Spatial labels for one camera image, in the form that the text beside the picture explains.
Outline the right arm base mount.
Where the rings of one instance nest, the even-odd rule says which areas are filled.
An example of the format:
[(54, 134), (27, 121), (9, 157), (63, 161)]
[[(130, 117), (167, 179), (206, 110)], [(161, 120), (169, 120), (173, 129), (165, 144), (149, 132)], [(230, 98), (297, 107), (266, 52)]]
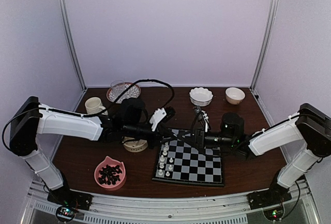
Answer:
[(272, 205), (280, 205), (284, 201), (292, 199), (288, 191), (281, 192), (276, 190), (254, 191), (247, 194), (248, 203), (251, 210), (265, 208)]

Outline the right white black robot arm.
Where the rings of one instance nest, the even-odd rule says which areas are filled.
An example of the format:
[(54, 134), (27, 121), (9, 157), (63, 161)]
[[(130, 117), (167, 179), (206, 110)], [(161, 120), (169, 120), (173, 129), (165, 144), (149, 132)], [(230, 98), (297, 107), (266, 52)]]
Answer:
[(210, 132), (207, 118), (203, 120), (203, 129), (190, 129), (192, 146), (197, 149), (227, 146), (245, 156), (260, 156), (294, 141), (304, 141), (292, 161), (275, 174), (265, 193), (265, 200), (270, 204), (282, 199), (315, 163), (330, 156), (330, 117), (308, 103), (302, 104), (299, 111), (286, 120), (252, 135), (244, 133), (244, 119), (236, 113), (222, 116), (220, 132)]

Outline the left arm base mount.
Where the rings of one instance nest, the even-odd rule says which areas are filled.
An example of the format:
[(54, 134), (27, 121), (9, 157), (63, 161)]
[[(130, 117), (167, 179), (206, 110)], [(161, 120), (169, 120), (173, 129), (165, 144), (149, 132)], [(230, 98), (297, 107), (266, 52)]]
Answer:
[(92, 203), (93, 196), (88, 193), (77, 191), (50, 191), (47, 200), (59, 205), (68, 206), (74, 209), (88, 211)]

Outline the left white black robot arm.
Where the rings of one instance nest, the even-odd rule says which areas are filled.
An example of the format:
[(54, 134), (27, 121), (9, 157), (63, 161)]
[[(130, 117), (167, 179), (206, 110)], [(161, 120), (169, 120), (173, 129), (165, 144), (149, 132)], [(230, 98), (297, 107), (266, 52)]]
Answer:
[(9, 143), (4, 146), (26, 161), (62, 205), (70, 205), (74, 201), (74, 193), (64, 174), (39, 148), (36, 141), (38, 134), (56, 134), (105, 143), (122, 141), (128, 137), (145, 140), (149, 147), (154, 147), (166, 137), (162, 124), (175, 114), (172, 107), (160, 108), (142, 123), (141, 116), (147, 112), (145, 103), (137, 98), (123, 100), (112, 116), (105, 112), (104, 109), (95, 114), (67, 112), (50, 108), (41, 104), (38, 97), (31, 96), (5, 125), (10, 128), (10, 136)]

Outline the cream cat-ear bowl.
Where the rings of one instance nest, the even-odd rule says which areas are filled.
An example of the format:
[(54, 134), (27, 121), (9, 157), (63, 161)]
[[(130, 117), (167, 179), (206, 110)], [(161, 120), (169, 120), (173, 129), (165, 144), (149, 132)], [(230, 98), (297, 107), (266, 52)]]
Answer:
[(148, 147), (146, 140), (136, 140), (130, 137), (124, 137), (122, 144), (127, 151), (132, 153), (142, 152)]

